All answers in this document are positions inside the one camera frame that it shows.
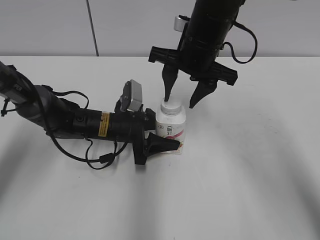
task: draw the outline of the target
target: bottle label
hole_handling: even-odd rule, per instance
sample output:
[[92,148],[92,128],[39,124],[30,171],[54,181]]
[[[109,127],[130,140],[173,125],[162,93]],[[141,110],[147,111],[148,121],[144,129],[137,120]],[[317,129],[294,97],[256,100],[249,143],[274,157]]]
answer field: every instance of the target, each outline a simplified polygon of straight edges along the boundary
[[182,154],[182,149],[185,142],[185,128],[186,123],[183,124],[167,124],[156,122],[156,134],[165,139],[177,140],[180,146],[177,150],[166,151],[169,154]]

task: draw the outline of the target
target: white tabletop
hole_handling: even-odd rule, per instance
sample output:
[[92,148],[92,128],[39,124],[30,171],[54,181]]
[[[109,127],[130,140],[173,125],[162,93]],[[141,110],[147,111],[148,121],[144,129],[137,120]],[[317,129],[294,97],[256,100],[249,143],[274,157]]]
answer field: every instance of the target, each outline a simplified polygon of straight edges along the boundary
[[[163,65],[143,57],[0,57],[34,84],[78,90],[89,108],[113,111],[124,83],[144,106],[164,95]],[[235,86],[187,111],[182,155],[136,167],[132,146],[95,171],[62,155],[44,131],[0,118],[1,240],[311,240],[320,219],[320,58],[257,58]],[[188,106],[196,87],[180,73],[172,91]],[[85,100],[70,96],[81,106]],[[60,140],[84,157],[88,143]],[[94,141],[91,157],[112,151]]]

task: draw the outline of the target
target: white bottle cap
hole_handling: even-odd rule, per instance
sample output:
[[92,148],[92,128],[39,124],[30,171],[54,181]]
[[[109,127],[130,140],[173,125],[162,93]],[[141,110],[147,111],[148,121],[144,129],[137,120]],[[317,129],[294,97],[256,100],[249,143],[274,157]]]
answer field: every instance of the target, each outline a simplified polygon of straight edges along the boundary
[[170,96],[169,101],[162,99],[161,111],[166,115],[178,115],[182,110],[181,101],[177,98]]

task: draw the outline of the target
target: cable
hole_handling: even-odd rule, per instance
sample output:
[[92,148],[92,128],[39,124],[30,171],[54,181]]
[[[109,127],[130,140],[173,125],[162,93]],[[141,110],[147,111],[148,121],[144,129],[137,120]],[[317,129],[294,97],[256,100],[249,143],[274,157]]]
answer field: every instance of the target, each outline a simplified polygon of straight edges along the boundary
[[52,130],[51,130],[51,127],[49,125],[49,122],[48,122],[48,119],[47,119],[47,116],[46,116],[46,111],[45,111],[45,108],[44,108],[44,105],[41,101],[41,98],[39,96],[39,93],[36,89],[36,87],[33,85],[33,83],[28,79],[26,78],[23,74],[21,74],[20,72],[18,72],[18,75],[22,78],[22,80],[30,87],[32,93],[34,94],[35,96],[35,99],[38,103],[38,106],[39,106],[39,109],[40,109],[40,113],[43,117],[43,121],[44,121],[44,126],[46,128],[46,132],[48,133],[49,137],[51,138],[51,140],[53,141],[54,145],[66,156],[68,156],[69,158],[72,158],[74,160],[77,160],[79,162],[84,162],[84,163],[87,163],[88,161],[90,163],[100,163],[100,159],[91,159],[91,160],[87,160],[87,159],[83,159],[83,158],[80,158],[80,157],[77,157],[75,155],[72,155],[71,153],[67,152],[66,150],[64,150],[62,148],[62,146],[58,143],[56,137],[54,136]]
[[42,85],[42,86],[45,87],[47,90],[49,90],[51,93],[53,93],[54,95],[56,95],[58,97],[64,97],[69,94],[78,94],[86,99],[86,105],[85,105],[84,109],[87,109],[89,106],[89,98],[84,93],[82,93],[80,91],[72,90],[72,91],[58,92],[58,91],[54,91],[54,89],[48,85]]
[[228,45],[228,46],[230,47],[230,49],[231,49],[231,55],[232,55],[233,60],[235,60],[238,64],[247,64],[247,63],[251,62],[251,61],[256,57],[256,55],[257,55],[257,51],[258,51],[258,39],[257,39],[256,35],[254,34],[254,32],[251,31],[250,29],[248,29],[247,27],[245,27],[244,25],[242,25],[242,24],[240,24],[240,23],[238,23],[238,22],[236,22],[236,21],[234,21],[233,24],[234,24],[237,28],[246,31],[247,33],[249,33],[249,34],[253,37],[253,39],[254,39],[254,44],[255,44],[253,54],[252,54],[251,58],[250,58],[248,61],[240,61],[240,60],[238,60],[237,57],[236,57],[236,55],[235,55],[234,47],[233,47],[232,44],[231,44],[230,42],[228,42],[228,41],[226,41],[224,44],[222,44],[221,49],[223,49],[225,45]]
[[92,161],[89,161],[88,160],[88,153],[89,153],[89,150],[90,148],[92,147],[92,145],[94,144],[94,142],[89,139],[89,138],[85,138],[85,140],[87,140],[88,142],[90,142],[90,146],[86,149],[85,151],[85,159],[86,159],[86,163],[88,164],[88,166],[94,170],[102,170],[102,169],[105,169],[107,167],[109,167],[111,164],[113,164],[114,160],[115,160],[115,154],[116,154],[116,151],[117,151],[117,147],[118,147],[118,143],[117,141],[113,141],[113,144],[114,144],[114,151],[113,153],[109,153],[109,155],[111,154],[112,155],[112,158],[110,159],[110,161],[107,162],[106,165],[102,166],[102,167],[94,167],[91,165]]
[[105,168],[109,167],[111,164],[113,164],[113,162],[115,161],[116,156],[118,156],[119,154],[121,154],[121,153],[123,152],[123,150],[127,147],[128,143],[129,143],[129,141],[130,141],[130,137],[131,137],[131,130],[132,130],[132,123],[130,124],[130,129],[129,129],[129,133],[128,133],[127,139],[126,139],[126,141],[124,142],[124,144],[122,145],[122,147],[119,149],[119,151],[117,151],[117,148],[118,148],[118,143],[117,143],[117,141],[116,141],[116,140],[113,141],[113,143],[114,143],[114,151],[113,151],[113,153],[109,153],[109,154],[105,155],[105,156],[108,156],[107,159],[109,159],[109,160],[108,160],[107,164],[104,165],[104,166],[102,166],[102,167],[94,167],[94,166],[92,166],[91,163],[88,161],[88,153],[89,153],[90,148],[91,148],[92,145],[94,144],[94,142],[93,142],[91,139],[85,137],[84,139],[87,140],[88,142],[90,142],[90,146],[89,146],[89,147],[87,148],[87,150],[85,151],[85,159],[87,160],[86,163],[88,164],[88,166],[89,166],[90,168],[94,169],[94,170],[102,170],[102,169],[105,169]]
[[52,93],[56,96],[59,96],[59,97],[63,97],[63,96],[69,95],[69,94],[81,95],[82,97],[86,98],[86,105],[85,105],[84,109],[87,109],[89,106],[89,98],[84,93],[82,93],[80,91],[65,91],[65,92],[52,91]]
[[130,123],[128,137],[127,137],[126,141],[124,142],[123,146],[119,149],[119,151],[117,153],[115,153],[115,157],[118,156],[119,154],[121,154],[123,152],[123,150],[125,150],[125,148],[127,147],[128,143],[130,141],[130,137],[131,137],[131,130],[132,130],[132,123]]

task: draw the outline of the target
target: black cable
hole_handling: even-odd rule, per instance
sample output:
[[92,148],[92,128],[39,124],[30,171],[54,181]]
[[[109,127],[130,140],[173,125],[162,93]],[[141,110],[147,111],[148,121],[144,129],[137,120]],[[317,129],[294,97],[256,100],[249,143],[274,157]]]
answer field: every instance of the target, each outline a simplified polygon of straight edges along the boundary
[[94,23],[93,23],[93,21],[92,21],[92,15],[91,15],[91,9],[90,9],[89,0],[86,0],[86,8],[88,9],[88,14],[89,14],[91,32],[92,32],[93,42],[94,42],[94,48],[95,48],[95,55],[96,55],[97,57],[99,57],[97,39],[96,39],[96,34],[95,34]]
[[[117,141],[116,141],[116,140],[113,141],[113,143],[114,143],[114,151],[113,151],[113,153],[109,153],[109,154],[105,155],[105,156],[108,156],[108,158],[107,158],[107,159],[108,159],[108,162],[107,162],[106,165],[104,165],[104,166],[102,166],[102,167],[94,167],[94,166],[92,166],[92,165],[90,164],[90,162],[87,161],[86,163],[88,164],[88,166],[89,166],[90,168],[94,169],[94,170],[102,170],[102,169],[105,169],[105,168],[109,167],[109,166],[114,162],[116,156],[118,156],[119,154],[121,154],[121,153],[123,152],[123,150],[125,150],[125,148],[127,147],[128,143],[129,143],[129,141],[130,141],[131,131],[132,131],[132,123],[130,124],[130,129],[129,129],[129,133],[128,133],[127,139],[126,139],[126,141],[124,142],[124,144],[122,145],[122,147],[119,149],[119,151],[117,151],[117,147],[118,147]],[[89,150],[90,150],[90,148],[92,147],[92,145],[94,144],[94,142],[93,142],[91,139],[87,138],[87,137],[85,137],[85,140],[87,140],[88,142],[90,142],[90,146],[87,148],[87,150],[86,150],[86,152],[85,152],[85,159],[87,160],[87,159],[88,159]]]
[[64,97],[64,96],[67,96],[69,94],[78,94],[82,97],[84,97],[86,99],[86,105],[84,107],[84,109],[87,109],[88,106],[89,106],[89,98],[87,97],[87,95],[85,95],[84,93],[80,92],[80,91],[75,91],[75,90],[72,90],[72,91],[63,91],[63,92],[59,92],[59,91],[54,91],[54,89],[48,85],[41,85],[43,87],[45,87],[47,90],[49,90],[52,94],[58,96],[58,97]]
[[39,106],[39,109],[40,109],[40,113],[42,115],[42,118],[43,118],[43,121],[44,121],[44,126],[46,128],[46,132],[48,133],[49,137],[51,138],[51,140],[53,141],[54,145],[66,156],[68,156],[69,158],[72,158],[74,160],[77,160],[79,162],[84,162],[84,163],[87,163],[87,162],[90,162],[90,163],[99,163],[101,160],[100,159],[91,159],[91,160],[87,160],[87,159],[83,159],[83,158],[80,158],[80,157],[77,157],[75,155],[72,155],[71,153],[67,152],[66,150],[64,150],[62,148],[62,146],[58,143],[55,135],[53,134],[52,130],[51,130],[51,127],[49,125],[49,122],[48,122],[48,119],[47,119],[47,116],[46,116],[46,111],[45,111],[45,108],[44,108],[44,105],[41,101],[41,98],[39,96],[39,93],[36,89],[36,87],[33,85],[33,83],[28,79],[26,78],[23,74],[21,74],[20,72],[18,72],[18,75],[22,78],[22,80],[30,87],[32,93],[34,94],[35,96],[35,100],[37,101],[38,103],[38,106]]
[[89,106],[89,98],[84,93],[82,93],[80,91],[65,91],[65,92],[52,91],[52,93],[56,96],[59,96],[59,97],[63,97],[63,96],[69,95],[69,94],[81,95],[82,97],[86,98],[86,105],[85,105],[84,109],[87,109]]
[[88,142],[90,142],[90,146],[89,146],[89,147],[86,149],[86,151],[85,151],[86,163],[88,164],[88,166],[89,166],[90,168],[92,168],[92,169],[94,169],[94,170],[102,170],[102,169],[105,169],[105,168],[109,167],[109,166],[114,162],[115,157],[116,157],[117,147],[118,147],[117,141],[113,141],[114,151],[113,151],[113,153],[111,153],[111,154],[112,154],[112,158],[110,159],[110,161],[107,162],[107,164],[105,164],[105,165],[102,166],[102,167],[94,167],[94,166],[91,165],[92,162],[88,160],[88,153],[89,153],[90,148],[91,148],[92,145],[94,144],[94,142],[93,142],[91,139],[89,139],[89,138],[85,138],[85,140],[87,140]]
[[124,142],[123,146],[119,149],[119,151],[117,153],[115,153],[115,157],[118,156],[119,154],[121,154],[123,152],[123,150],[125,150],[125,148],[127,147],[128,143],[130,141],[130,137],[131,137],[131,130],[132,130],[132,123],[130,123],[128,137],[127,137],[126,141]]
[[249,33],[249,34],[253,37],[253,39],[254,39],[254,44],[255,44],[253,54],[252,54],[251,58],[250,58],[248,61],[240,61],[240,60],[238,60],[237,57],[236,57],[236,55],[235,55],[234,47],[233,47],[232,44],[231,44],[230,42],[228,42],[228,41],[226,41],[226,42],[222,45],[222,48],[221,48],[221,49],[223,49],[225,45],[228,45],[228,46],[230,47],[230,49],[231,49],[232,58],[233,58],[238,64],[247,64],[247,63],[251,62],[251,61],[256,57],[256,55],[257,55],[257,51],[258,51],[258,39],[257,39],[256,35],[254,34],[254,32],[251,31],[250,29],[248,29],[247,27],[245,27],[244,25],[242,25],[242,24],[240,24],[240,23],[238,23],[238,22],[236,22],[236,21],[234,21],[233,24],[234,24],[237,28],[246,31],[247,33]]

